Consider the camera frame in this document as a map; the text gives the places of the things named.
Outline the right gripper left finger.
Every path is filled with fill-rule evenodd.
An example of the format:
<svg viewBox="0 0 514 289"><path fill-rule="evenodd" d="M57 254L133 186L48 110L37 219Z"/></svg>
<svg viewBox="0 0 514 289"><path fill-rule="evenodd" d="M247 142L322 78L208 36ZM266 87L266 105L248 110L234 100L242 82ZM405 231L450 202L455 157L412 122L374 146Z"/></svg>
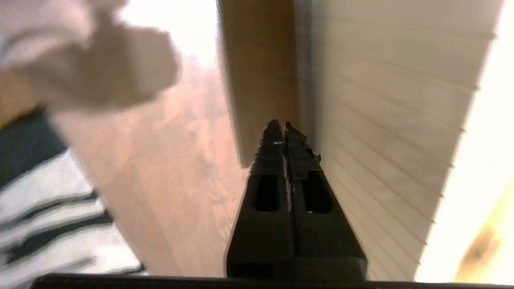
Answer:
<svg viewBox="0 0 514 289"><path fill-rule="evenodd" d="M226 253L230 278L284 279L294 256L278 120L265 128Z"/></svg>

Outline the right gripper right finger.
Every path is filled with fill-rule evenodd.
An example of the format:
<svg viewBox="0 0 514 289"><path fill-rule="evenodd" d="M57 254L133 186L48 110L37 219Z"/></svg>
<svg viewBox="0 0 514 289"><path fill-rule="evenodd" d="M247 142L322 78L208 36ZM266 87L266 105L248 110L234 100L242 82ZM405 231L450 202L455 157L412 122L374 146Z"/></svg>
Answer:
<svg viewBox="0 0 514 289"><path fill-rule="evenodd" d="M366 279L368 260L321 166L292 123L285 124L291 190L293 268L302 279Z"/></svg>

